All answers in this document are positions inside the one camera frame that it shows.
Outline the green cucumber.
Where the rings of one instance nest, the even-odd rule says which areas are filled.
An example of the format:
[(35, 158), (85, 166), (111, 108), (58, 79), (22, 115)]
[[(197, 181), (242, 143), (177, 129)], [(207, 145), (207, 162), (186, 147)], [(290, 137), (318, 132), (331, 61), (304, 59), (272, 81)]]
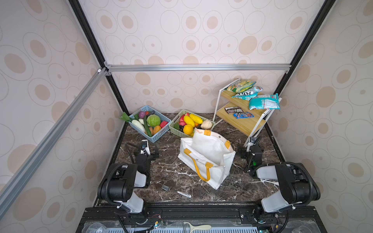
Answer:
[(149, 136), (149, 137), (152, 137), (152, 132), (150, 131), (149, 129), (149, 126), (148, 126), (148, 123), (147, 123), (147, 115), (144, 116), (143, 118), (143, 121), (144, 121), (144, 128), (146, 130), (146, 134)]

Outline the white grocery bag yellow handles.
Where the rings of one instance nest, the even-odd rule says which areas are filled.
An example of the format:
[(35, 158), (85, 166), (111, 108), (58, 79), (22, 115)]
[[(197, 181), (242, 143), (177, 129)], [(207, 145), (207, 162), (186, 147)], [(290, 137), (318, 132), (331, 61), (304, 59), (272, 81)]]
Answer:
[(196, 129), (192, 138), (181, 138), (178, 158), (218, 190), (230, 174), (235, 155), (229, 140), (211, 130)]

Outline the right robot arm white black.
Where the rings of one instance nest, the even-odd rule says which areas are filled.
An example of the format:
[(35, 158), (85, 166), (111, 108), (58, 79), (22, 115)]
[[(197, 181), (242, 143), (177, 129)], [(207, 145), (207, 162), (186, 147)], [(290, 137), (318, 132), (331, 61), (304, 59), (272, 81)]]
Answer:
[(263, 164), (264, 150), (261, 137), (249, 137), (239, 150), (246, 160), (244, 172), (261, 182), (272, 182), (278, 191), (258, 202), (259, 210), (266, 213), (282, 212), (307, 206), (321, 198), (321, 191), (302, 163), (279, 162)]

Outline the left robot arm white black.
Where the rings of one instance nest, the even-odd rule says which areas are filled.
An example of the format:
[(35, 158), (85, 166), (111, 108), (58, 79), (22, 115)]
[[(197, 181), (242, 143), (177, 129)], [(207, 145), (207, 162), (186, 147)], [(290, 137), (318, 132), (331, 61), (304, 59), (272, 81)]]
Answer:
[(111, 164), (97, 189), (98, 199), (129, 214), (144, 211), (145, 202), (135, 192), (136, 188), (148, 188), (151, 181), (151, 162), (159, 157), (158, 148), (151, 153), (149, 142), (143, 139), (139, 146), (131, 143), (126, 148), (134, 147), (130, 154), (131, 163)]

